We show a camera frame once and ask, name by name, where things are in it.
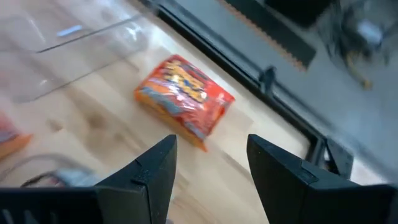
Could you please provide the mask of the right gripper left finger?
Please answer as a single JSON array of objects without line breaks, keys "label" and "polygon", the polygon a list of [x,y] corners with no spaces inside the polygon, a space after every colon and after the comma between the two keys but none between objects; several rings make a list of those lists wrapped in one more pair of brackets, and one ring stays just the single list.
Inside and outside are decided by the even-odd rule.
[{"label": "right gripper left finger", "polygon": [[96,184],[104,223],[165,223],[176,174],[177,137],[170,134]]}]

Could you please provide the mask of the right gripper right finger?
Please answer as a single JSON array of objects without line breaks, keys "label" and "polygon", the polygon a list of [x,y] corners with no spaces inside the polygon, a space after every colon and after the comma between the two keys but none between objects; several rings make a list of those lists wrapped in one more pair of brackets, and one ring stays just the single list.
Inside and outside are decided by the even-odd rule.
[{"label": "right gripper right finger", "polygon": [[269,223],[343,223],[344,190],[358,184],[323,170],[261,138],[248,136],[252,179]]}]

